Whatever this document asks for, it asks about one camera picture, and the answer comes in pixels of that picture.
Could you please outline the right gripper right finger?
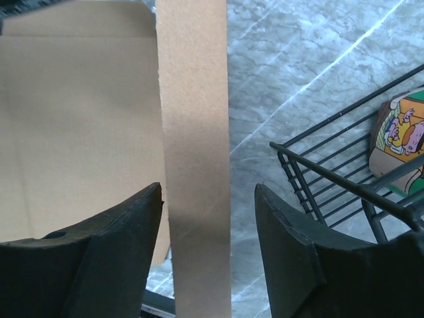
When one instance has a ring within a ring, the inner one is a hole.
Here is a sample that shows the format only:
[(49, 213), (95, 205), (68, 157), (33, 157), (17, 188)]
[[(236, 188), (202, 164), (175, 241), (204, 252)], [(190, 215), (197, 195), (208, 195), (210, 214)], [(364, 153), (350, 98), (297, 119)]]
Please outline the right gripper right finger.
[(265, 185), (256, 226), (273, 317), (422, 317), (423, 235), (384, 244), (344, 235)]

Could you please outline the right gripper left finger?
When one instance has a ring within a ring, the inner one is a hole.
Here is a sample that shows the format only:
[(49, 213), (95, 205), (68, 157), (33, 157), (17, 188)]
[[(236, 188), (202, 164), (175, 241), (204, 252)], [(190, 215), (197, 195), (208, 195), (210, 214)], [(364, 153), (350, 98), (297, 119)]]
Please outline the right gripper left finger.
[(1, 244), (2, 317), (138, 317), (162, 216), (153, 183), (45, 237)]

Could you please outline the brown cardboard box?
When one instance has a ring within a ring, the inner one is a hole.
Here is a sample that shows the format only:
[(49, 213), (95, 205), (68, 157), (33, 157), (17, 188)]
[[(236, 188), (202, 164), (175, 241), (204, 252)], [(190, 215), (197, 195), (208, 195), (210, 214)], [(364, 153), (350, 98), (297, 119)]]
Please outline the brown cardboard box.
[(176, 316), (230, 317), (226, 3), (2, 1), (1, 244), (153, 183)]

